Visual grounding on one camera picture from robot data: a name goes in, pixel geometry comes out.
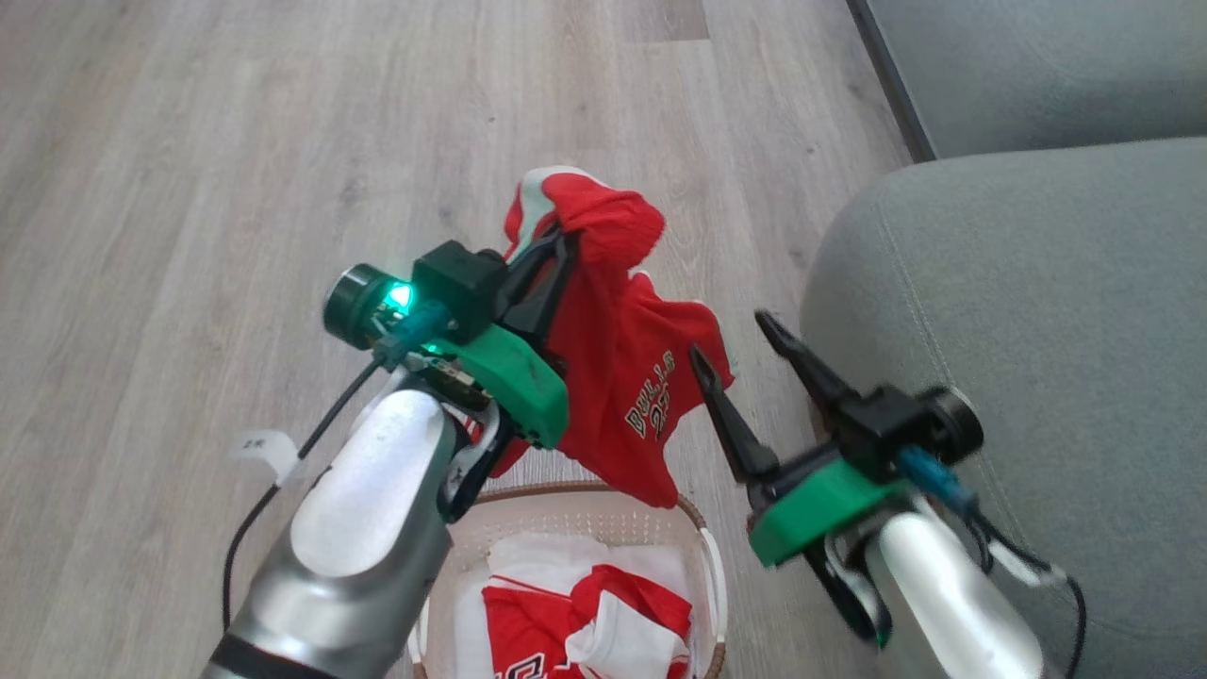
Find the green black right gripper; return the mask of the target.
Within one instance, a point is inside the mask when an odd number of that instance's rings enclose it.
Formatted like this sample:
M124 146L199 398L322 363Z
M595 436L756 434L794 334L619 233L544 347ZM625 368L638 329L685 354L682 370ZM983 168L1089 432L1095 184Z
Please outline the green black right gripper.
M807 453L805 468L782 473L770 485L771 498L750 529L750 545L764 567L818 546L906 485L961 519L979 510L974 491L954 473L984 444L982 422L966 396L943 384L917 394L884 384L859 396L770 310L756 310L754 320L772 353L788 362L815 408L834 423L830 439ZM733 478L746 485L769 480L779 470L777 455L737 412L699 345L690 345L689 359Z

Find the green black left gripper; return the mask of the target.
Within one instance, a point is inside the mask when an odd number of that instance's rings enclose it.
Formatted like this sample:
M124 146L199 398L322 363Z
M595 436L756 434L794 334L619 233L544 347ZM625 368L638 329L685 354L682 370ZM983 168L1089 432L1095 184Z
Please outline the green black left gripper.
M449 240L419 257L409 279L349 268L323 302L323 328L371 352L379 369L449 364L470 377L438 388L465 409L494 404L518 438L555 447L568 429L568 387L547 343L579 259L579 238L549 226L513 261Z

